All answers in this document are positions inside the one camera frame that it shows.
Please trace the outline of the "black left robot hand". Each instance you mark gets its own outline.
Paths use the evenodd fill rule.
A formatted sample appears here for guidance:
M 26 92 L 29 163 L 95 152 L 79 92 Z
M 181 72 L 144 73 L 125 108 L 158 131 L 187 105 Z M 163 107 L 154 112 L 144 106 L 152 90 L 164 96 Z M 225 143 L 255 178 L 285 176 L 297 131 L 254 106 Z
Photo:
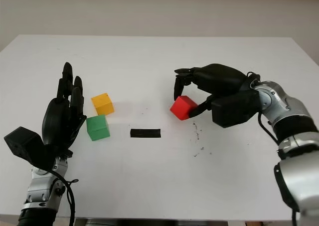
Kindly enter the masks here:
M 57 95 L 47 107 L 42 123 L 42 139 L 56 156 L 71 158 L 74 143 L 87 116 L 83 113 L 82 80 L 73 77 L 72 66 L 66 62 L 58 82 Z

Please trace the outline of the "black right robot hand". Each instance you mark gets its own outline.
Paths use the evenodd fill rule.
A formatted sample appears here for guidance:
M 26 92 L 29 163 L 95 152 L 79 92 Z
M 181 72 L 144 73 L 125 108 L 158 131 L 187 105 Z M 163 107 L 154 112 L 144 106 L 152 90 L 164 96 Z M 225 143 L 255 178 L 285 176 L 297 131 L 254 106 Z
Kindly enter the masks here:
M 173 98 L 176 100 L 182 95 L 185 86 L 191 83 L 197 88 L 211 95 L 188 114 L 195 117 L 205 110 L 211 110 L 213 99 L 236 94 L 246 81 L 247 76 L 237 69 L 218 63 L 204 67 L 180 68 L 174 71 L 175 84 Z

